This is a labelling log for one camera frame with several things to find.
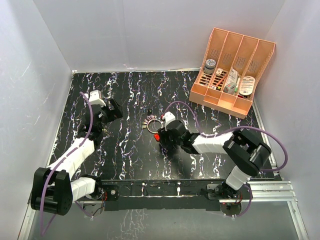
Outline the red key tag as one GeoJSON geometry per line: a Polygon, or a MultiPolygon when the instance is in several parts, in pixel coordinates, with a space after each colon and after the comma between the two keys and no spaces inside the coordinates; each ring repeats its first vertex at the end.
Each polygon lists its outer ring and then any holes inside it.
{"type": "Polygon", "coordinates": [[[154,134],[154,138],[155,138],[155,140],[156,140],[157,142],[160,141],[160,136],[159,136],[158,133],[155,133],[155,134],[154,134]]]}

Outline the silver metal keyring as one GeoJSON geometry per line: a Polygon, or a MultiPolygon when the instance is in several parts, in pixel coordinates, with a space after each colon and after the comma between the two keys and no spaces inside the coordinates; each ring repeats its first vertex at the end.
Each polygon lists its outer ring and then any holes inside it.
{"type": "Polygon", "coordinates": [[[158,129],[162,127],[162,121],[159,119],[153,119],[151,122],[148,123],[147,130],[151,134],[155,134],[158,132],[158,129]]]}

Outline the bunch of small keys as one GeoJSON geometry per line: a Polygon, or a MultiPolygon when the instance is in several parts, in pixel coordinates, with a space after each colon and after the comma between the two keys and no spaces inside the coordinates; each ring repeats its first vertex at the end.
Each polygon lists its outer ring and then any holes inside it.
{"type": "Polygon", "coordinates": [[[141,128],[146,129],[148,127],[149,122],[151,122],[154,119],[154,116],[148,115],[141,123],[141,128]]]}

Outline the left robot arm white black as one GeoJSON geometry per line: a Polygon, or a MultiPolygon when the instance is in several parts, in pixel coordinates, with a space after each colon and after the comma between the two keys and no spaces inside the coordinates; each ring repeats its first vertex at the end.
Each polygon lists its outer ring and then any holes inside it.
{"type": "Polygon", "coordinates": [[[35,171],[30,199],[33,210],[64,216],[71,204],[82,197],[97,200],[103,195],[99,177],[88,174],[77,180],[72,177],[100,146],[106,124],[121,119],[123,110],[113,98],[102,100],[91,95],[88,101],[89,109],[70,148],[47,168],[35,171]]]}

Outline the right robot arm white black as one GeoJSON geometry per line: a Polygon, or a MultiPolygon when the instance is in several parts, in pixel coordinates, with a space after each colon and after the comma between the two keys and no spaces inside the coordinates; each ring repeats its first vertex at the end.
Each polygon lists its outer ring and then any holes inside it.
{"type": "Polygon", "coordinates": [[[180,147],[186,153],[194,155],[227,154],[235,167],[222,184],[213,189],[202,190],[203,193],[219,198],[233,199],[239,195],[243,185],[258,175],[272,153],[268,145],[244,128],[208,137],[198,132],[191,133],[181,121],[173,120],[158,129],[154,138],[168,151],[180,147]]]}

